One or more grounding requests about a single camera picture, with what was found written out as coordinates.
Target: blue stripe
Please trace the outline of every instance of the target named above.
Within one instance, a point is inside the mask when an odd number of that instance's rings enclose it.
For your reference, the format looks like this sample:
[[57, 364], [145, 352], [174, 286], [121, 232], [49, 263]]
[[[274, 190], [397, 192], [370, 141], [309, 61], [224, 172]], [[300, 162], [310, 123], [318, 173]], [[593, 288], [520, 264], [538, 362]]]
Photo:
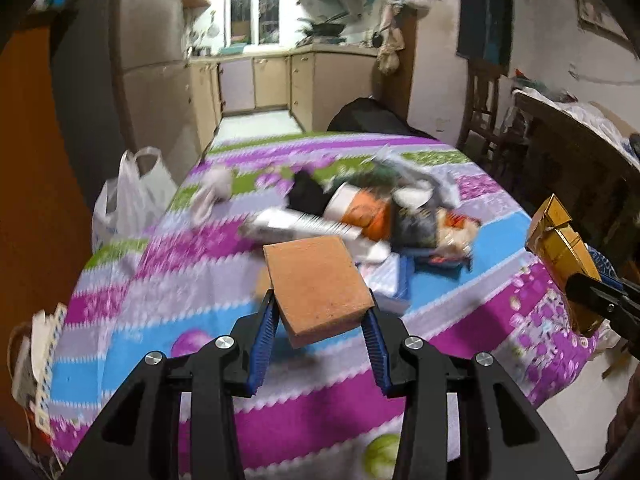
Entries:
[[[411, 279], [411, 310], [423, 307], [443, 294], [477, 278], [504, 259], [521, 250], [524, 246], [526, 230], [530, 219], [523, 212], [516, 212], [480, 229], [474, 244], [472, 270], [459, 272], [416, 272]], [[165, 323], [139, 330], [117, 330], [113, 333], [110, 350], [104, 362], [102, 389], [115, 390], [142, 357], [151, 350], [160, 350], [171, 355], [176, 339], [185, 331], [197, 328], [204, 330], [212, 338], [231, 332], [236, 319], [256, 310], [253, 303], [243, 304], [225, 310], [213, 310], [197, 314], [188, 319]], [[293, 350], [282, 324], [276, 333], [272, 361], [281, 361], [300, 354], [313, 354], [338, 342], [352, 337], [360, 337], [357, 328], [344, 334], [321, 341], [303, 349]], [[54, 372], [56, 398], [71, 402], [96, 402], [96, 377], [101, 374], [102, 363], [58, 364]], [[73, 377], [73, 385], [65, 384], [65, 378]]]

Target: colorful tablecloth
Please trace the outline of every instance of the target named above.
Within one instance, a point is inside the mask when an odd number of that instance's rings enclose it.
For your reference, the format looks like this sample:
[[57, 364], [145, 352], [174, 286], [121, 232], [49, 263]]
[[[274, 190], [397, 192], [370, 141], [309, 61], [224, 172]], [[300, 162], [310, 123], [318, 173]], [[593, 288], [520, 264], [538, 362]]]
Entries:
[[[272, 137], [212, 149], [145, 237], [114, 242], [87, 263], [55, 355], [49, 411], [59, 457], [68, 460], [145, 353], [196, 351], [254, 311], [262, 258], [237, 234], [247, 214], [283, 205], [299, 168], [328, 179], [366, 168], [385, 145], [436, 172], [452, 171], [460, 211], [484, 222], [472, 270], [412, 277], [412, 306], [403, 317], [408, 331], [456, 356], [491, 351], [536, 406], [570, 384], [596, 341], [569, 330], [558, 290], [524, 251], [529, 218], [480, 168], [445, 144], [417, 137]], [[212, 164], [238, 171], [234, 195], [194, 230], [187, 208]], [[235, 402], [246, 474], [366, 478], [365, 446], [379, 434], [399, 432], [403, 409], [403, 399], [385, 399], [374, 384], [360, 329], [297, 351], [279, 332], [264, 385], [254, 398]], [[178, 442], [183, 472], [189, 410], [185, 396]]]

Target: window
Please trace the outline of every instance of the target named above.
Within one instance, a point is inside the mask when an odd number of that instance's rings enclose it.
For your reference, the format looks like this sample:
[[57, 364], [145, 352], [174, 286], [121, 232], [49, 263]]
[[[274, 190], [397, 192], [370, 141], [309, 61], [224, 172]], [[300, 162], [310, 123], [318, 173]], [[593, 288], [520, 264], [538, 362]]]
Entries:
[[460, 0], [458, 55], [508, 67], [513, 0]]
[[280, 0], [227, 0], [226, 45], [280, 42]]

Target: white floor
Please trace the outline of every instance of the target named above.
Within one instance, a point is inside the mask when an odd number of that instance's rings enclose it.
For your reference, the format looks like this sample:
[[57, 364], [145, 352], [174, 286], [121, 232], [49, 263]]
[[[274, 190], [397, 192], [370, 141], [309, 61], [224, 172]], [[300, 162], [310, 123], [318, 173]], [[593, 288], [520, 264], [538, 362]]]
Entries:
[[286, 110], [225, 117], [220, 123], [213, 145], [301, 132], [298, 123]]
[[[600, 462], [607, 442], [607, 428], [638, 366], [638, 361], [632, 359], [628, 367], [602, 380], [600, 375], [609, 367], [612, 354], [601, 354], [587, 363], [571, 386], [538, 410], [574, 469], [587, 469]], [[580, 480], [591, 480], [597, 474], [580, 475]]]

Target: framed picture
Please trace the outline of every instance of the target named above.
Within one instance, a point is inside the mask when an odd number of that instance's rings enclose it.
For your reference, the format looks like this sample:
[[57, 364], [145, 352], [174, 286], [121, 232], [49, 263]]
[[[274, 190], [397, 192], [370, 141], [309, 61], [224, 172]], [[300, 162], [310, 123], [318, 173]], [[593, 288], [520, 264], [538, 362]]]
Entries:
[[622, 27], [602, 0], [575, 0], [578, 7], [578, 25], [584, 30], [632, 48]]

